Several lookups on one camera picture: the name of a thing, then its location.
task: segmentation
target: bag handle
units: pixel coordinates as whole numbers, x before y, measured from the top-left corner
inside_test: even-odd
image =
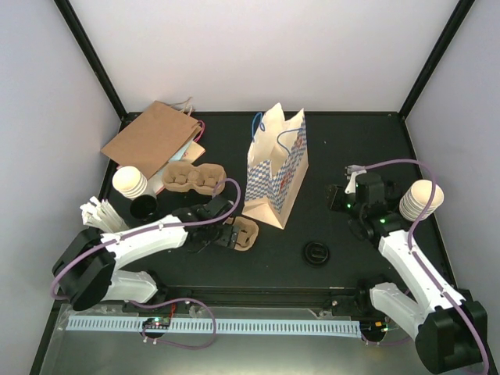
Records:
[[[290,156],[291,152],[290,150],[287,148],[287,146],[283,145],[281,142],[280,142],[280,137],[285,134],[285,133],[290,133],[292,131],[299,131],[301,130],[302,127],[298,127],[297,129],[289,129],[289,130],[285,130],[285,131],[282,131],[281,133],[278,134],[278,136],[276,137],[276,142],[282,147],[284,148],[287,152],[288,152],[288,156]]]
[[[264,126],[264,123],[263,123],[263,113],[257,112],[252,120],[252,142],[255,142],[255,121],[257,120],[257,117],[259,117],[259,116],[260,116],[260,119],[259,119],[260,130],[266,131],[266,127]]]

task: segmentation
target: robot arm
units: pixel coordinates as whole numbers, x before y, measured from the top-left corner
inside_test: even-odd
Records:
[[[453,289],[432,266],[413,241],[408,246],[410,222],[398,213],[401,192],[395,184],[383,182],[375,173],[348,167],[347,187],[332,185],[329,206],[348,213],[351,229],[372,243],[398,271],[415,300],[395,284],[376,282],[368,285],[371,305],[393,319],[415,341],[417,353],[432,373],[442,373],[478,363],[480,350],[469,328],[431,278],[442,285],[470,318],[483,342],[487,340],[488,317],[477,301],[466,299]],[[430,274],[423,270],[424,265]]]
[[[451,309],[453,306],[422,270],[414,254],[409,251],[407,239],[408,232],[405,230],[393,231],[380,239],[378,250],[398,271],[416,302],[393,283],[382,283],[373,287],[370,290],[370,299],[375,309],[390,316],[415,340],[420,326],[430,313],[434,313],[436,309]],[[412,251],[418,254],[457,305],[461,305],[465,298],[442,278],[415,241],[413,244]]]
[[[149,302],[157,295],[160,298],[159,289],[163,288],[161,281],[156,280],[152,273],[144,271],[133,273],[123,271],[121,268],[156,252],[179,248],[187,241],[199,243],[200,246],[213,243],[228,248],[237,248],[242,228],[240,228],[241,224],[238,226],[236,223],[233,225],[214,223],[202,227],[179,225],[162,227],[160,230],[143,230],[148,227],[158,227],[161,224],[209,220],[222,216],[231,207],[231,202],[216,196],[206,205],[178,209],[171,215],[143,227],[111,234],[100,234],[94,228],[83,230],[56,262],[52,272],[56,276],[89,248],[107,244],[103,249],[75,265],[60,280],[59,286],[68,296],[73,309],[76,311],[89,309],[100,301],[106,300]],[[133,232],[138,233],[127,237],[126,240],[120,240],[123,236]]]

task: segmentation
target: kraft paper bag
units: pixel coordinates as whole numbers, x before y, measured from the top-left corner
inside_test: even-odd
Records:
[[[278,103],[248,150],[243,215],[284,229],[308,166],[304,109],[285,121]]]

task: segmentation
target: black bottle cap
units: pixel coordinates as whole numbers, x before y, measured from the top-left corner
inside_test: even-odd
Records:
[[[324,266],[330,258],[330,250],[328,247],[318,241],[309,242],[304,247],[304,252],[302,254],[305,262],[312,267]]]

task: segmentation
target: stack of paper cups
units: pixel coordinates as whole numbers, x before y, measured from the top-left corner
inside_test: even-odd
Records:
[[[134,199],[139,195],[156,196],[148,180],[135,166],[123,166],[112,177],[113,187],[124,197]]]
[[[401,198],[401,201],[399,201],[399,212],[402,216],[409,221],[415,221],[418,215],[423,211],[427,202],[429,202],[431,190],[432,182],[429,180],[418,180],[414,182],[412,187],[406,192],[403,198]],[[422,216],[422,220],[429,217],[444,200],[445,193],[436,185],[434,199],[429,209]]]

